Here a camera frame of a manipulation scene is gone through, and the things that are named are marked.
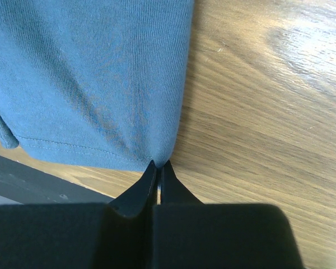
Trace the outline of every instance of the wood grain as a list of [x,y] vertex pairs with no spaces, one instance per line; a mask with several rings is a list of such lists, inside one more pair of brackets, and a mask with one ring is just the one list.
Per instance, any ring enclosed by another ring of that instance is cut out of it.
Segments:
[[[204,202],[267,202],[336,268],[336,1],[196,1],[172,163]],[[140,173],[0,154],[117,196]]]

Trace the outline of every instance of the wooden surface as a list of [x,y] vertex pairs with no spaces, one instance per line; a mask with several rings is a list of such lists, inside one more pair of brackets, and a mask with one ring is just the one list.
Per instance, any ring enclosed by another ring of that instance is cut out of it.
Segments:
[[[140,175],[0,154],[111,196]],[[204,202],[279,205],[336,268],[336,1],[196,1],[172,164]]]

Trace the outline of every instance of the blue fabric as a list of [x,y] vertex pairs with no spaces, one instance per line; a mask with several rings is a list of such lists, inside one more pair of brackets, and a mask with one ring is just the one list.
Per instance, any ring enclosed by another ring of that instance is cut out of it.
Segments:
[[178,132],[193,0],[0,0],[0,139],[144,170]]

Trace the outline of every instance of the folded cloth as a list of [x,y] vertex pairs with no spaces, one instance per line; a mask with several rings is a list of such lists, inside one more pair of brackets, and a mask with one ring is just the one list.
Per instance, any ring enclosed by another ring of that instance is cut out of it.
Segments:
[[0,0],[0,140],[145,170],[178,132],[193,0]]

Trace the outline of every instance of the ribbed fabric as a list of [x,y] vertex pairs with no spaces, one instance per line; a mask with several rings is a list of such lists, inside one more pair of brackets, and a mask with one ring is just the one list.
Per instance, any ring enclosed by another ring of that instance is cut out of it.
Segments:
[[0,0],[0,139],[56,163],[170,157],[193,0]]

